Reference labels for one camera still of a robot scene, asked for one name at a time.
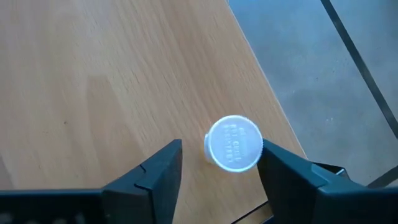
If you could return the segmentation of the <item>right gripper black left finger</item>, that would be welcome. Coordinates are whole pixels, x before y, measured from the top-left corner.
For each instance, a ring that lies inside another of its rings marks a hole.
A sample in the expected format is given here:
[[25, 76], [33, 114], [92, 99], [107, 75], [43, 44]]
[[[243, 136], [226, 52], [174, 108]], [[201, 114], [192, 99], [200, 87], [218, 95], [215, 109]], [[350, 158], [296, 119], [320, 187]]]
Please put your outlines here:
[[153, 156], [103, 188], [107, 223], [172, 223], [182, 179], [182, 141], [174, 139]]

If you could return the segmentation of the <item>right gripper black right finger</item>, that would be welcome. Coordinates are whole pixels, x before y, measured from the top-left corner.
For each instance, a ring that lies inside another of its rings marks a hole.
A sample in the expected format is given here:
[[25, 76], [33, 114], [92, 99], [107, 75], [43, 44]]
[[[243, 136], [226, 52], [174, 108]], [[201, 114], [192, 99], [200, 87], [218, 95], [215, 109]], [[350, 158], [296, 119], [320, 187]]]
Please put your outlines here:
[[312, 162], [264, 139], [257, 163], [273, 212], [272, 223], [312, 223], [317, 190], [326, 180], [315, 169], [348, 179], [339, 166]]

